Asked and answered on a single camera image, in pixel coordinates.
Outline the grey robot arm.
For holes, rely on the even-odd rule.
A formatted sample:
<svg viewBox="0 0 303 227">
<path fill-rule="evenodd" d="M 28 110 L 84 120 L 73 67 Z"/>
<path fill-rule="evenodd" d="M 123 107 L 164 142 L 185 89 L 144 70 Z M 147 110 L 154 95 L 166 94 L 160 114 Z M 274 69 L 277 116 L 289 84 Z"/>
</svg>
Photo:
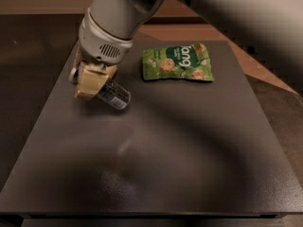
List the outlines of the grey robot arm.
<svg viewBox="0 0 303 227">
<path fill-rule="evenodd" d="M 303 0 L 176 1 L 303 93 Z M 120 63 L 136 31 L 163 2 L 93 0 L 79 30 L 82 57 L 100 67 Z"/>
</svg>

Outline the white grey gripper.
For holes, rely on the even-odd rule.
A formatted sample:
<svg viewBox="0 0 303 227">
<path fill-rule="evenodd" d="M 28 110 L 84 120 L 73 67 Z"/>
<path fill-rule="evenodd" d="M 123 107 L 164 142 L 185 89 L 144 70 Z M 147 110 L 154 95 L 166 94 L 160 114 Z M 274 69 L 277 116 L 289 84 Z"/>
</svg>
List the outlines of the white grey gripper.
<svg viewBox="0 0 303 227">
<path fill-rule="evenodd" d="M 85 59 L 92 62 L 74 62 L 69 81 L 76 86 L 75 97 L 92 99 L 111 79 L 118 64 L 133 45 L 134 25 L 124 21 L 118 12 L 97 12 L 89 8 L 80 25 L 80 50 Z"/>
</svg>

